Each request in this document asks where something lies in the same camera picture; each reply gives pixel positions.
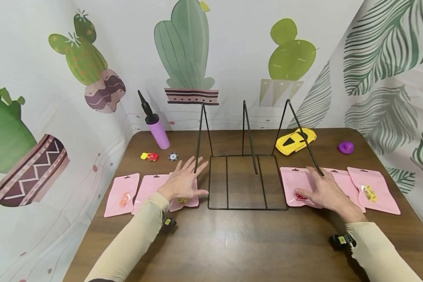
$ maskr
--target metal wire stand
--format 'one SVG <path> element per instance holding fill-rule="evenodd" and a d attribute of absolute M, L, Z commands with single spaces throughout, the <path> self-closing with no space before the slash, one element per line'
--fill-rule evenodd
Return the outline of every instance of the metal wire stand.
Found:
<path fill-rule="evenodd" d="M 207 127 L 208 140 L 209 140 L 209 143 L 210 143 L 210 151 L 211 151 L 210 162 L 208 164 L 209 178 L 208 178 L 207 207 L 208 207 L 209 210 L 251 210 L 251 211 L 286 211 L 286 210 L 288 210 L 289 207 L 288 207 L 288 203 L 286 202 L 284 185 L 282 183 L 282 175 L 280 174 L 280 169 L 279 169 L 279 164 L 277 163 L 277 158 L 274 155 L 274 150 L 276 149 L 276 141 L 279 137 L 280 129 L 282 128 L 282 122 L 284 121 L 285 111 L 287 109 L 287 105 L 290 106 L 291 112 L 293 113 L 293 116 L 295 117 L 295 121 L 298 125 L 298 128 L 301 131 L 302 136 L 305 136 L 305 134 L 302 130 L 301 124 L 298 121 L 298 117 L 296 116 L 295 110 L 291 106 L 291 101 L 288 99 L 285 103 L 284 111 L 282 113 L 282 119 L 280 120 L 279 130 L 277 130 L 277 136 L 274 139 L 273 151 L 271 152 L 271 154 L 255 154 L 254 153 L 253 139 L 252 139 L 252 134 L 251 134 L 251 127 L 250 127 L 250 124 L 249 124 L 248 109 L 247 109 L 247 106 L 246 106 L 246 100 L 244 100 L 243 103 L 242 103 L 242 146 L 241 146 L 241 154 L 238 154 L 238 155 L 215 155 L 215 154 L 213 154 L 212 139 L 210 137 L 210 129 L 208 127 L 208 119 L 207 119 L 207 114 L 206 114 L 206 110 L 205 110 L 205 104 L 202 103 L 201 119 L 200 119 L 200 123 L 199 123 L 199 137 L 197 139 L 196 164 L 195 164 L 195 167 L 194 167 L 194 173 L 196 173 L 196 170 L 197 170 L 197 161 L 198 161 L 198 158 L 199 158 L 199 149 L 200 149 L 200 145 L 201 145 L 202 120 L 203 120 L 203 117 L 205 117 L 205 123 L 206 123 L 206 127 Z M 248 135 L 249 135 L 249 142 L 250 142 L 250 145 L 251 145 L 251 154 L 244 154 L 244 123 L 245 123 L 245 119 L 246 119 L 246 122 L 248 123 Z M 312 153 L 312 150 L 310 149 L 309 142 L 307 142 L 307 139 L 304 139 L 304 141 L 305 141 L 307 149 L 310 153 L 310 156 L 312 157 L 313 163 L 315 164 L 316 170 L 318 170 L 318 172 L 321 176 L 324 176 L 323 172 L 321 171 L 320 167 L 318 166 L 318 163 L 316 162 L 316 159 L 315 159 L 315 157 Z M 214 157 L 225 157 L 226 158 L 226 198 L 227 198 L 227 207 L 226 208 L 210 207 L 210 194 L 211 194 L 210 186 L 211 186 L 211 178 L 212 178 L 212 158 L 214 158 Z M 257 157 L 258 167 L 260 169 L 260 181 L 262 183 L 262 192 L 263 192 L 263 199 L 265 201 L 265 208 L 232 208 L 232 207 L 229 207 L 229 169 L 228 169 L 228 166 L 227 166 L 227 159 L 229 157 L 252 157 L 252 162 L 253 162 L 253 165 L 254 165 L 254 172 L 255 172 L 255 174 L 259 174 L 259 172 L 257 170 L 256 162 L 255 162 L 255 159 Z M 276 161 L 277 173 L 279 174 L 280 185 L 282 186 L 282 192 L 284 194 L 284 200 L 285 200 L 285 206 L 286 206 L 285 208 L 269 208 L 268 207 L 267 197 L 266 197 L 266 193 L 265 193 L 265 185 L 263 183 L 262 169 L 261 169 L 261 166 L 260 166 L 260 158 L 259 157 L 273 157 L 274 160 Z"/>

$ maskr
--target beige arm sleeve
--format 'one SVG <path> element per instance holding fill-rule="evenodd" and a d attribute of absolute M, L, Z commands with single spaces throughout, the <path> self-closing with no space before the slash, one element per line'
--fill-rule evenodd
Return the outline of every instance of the beige arm sleeve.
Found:
<path fill-rule="evenodd" d="M 348 223 L 346 231 L 357 243 L 352 257 L 365 269 L 371 282 L 422 281 L 374 222 Z"/>
<path fill-rule="evenodd" d="M 155 240 L 168 207 L 166 198 L 159 193 L 152 195 L 102 253 L 85 281 L 125 281 Z"/>

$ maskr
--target hand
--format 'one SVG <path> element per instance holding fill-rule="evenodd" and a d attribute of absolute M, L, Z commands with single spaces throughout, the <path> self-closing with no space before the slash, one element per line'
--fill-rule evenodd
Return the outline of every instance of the hand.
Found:
<path fill-rule="evenodd" d="M 174 172 L 169 177 L 166 184 L 158 189 L 158 193 L 164 196 L 168 201 L 172 201 L 175 198 L 193 198 L 197 196 L 208 195 L 207 190 L 194 190 L 193 184 L 197 176 L 206 168 L 208 161 L 200 164 L 202 157 L 197 161 L 197 170 L 194 173 L 195 161 L 194 157 L 191 157 L 185 165 L 182 167 L 182 161 L 179 161 Z"/>
<path fill-rule="evenodd" d="M 324 176 L 321 176 L 314 167 L 307 166 L 307 169 L 315 180 L 316 190 L 309 192 L 304 189 L 295 189 L 296 193 L 324 208 L 335 211 L 345 223 L 368 221 L 362 210 L 340 189 L 331 173 L 321 169 L 324 173 Z"/>

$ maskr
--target black pump nozzle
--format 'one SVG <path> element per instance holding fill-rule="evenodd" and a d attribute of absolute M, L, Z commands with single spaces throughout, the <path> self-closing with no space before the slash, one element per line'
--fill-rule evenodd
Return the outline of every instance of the black pump nozzle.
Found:
<path fill-rule="evenodd" d="M 152 112 L 150 109 L 149 103 L 146 102 L 141 92 L 138 90 L 139 98 L 141 99 L 141 106 L 143 107 L 144 113 L 146 113 L 146 123 L 148 125 L 152 125 L 158 122 L 160 118 L 158 118 L 157 114 Z"/>

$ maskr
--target black and white poker chip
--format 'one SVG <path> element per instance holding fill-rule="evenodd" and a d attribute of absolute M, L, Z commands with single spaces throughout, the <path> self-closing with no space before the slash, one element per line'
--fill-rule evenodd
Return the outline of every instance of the black and white poker chip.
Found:
<path fill-rule="evenodd" d="M 176 161 L 178 157 L 179 157 L 179 155 L 177 155 L 177 153 L 171 153 L 169 155 L 169 160 L 170 161 Z"/>

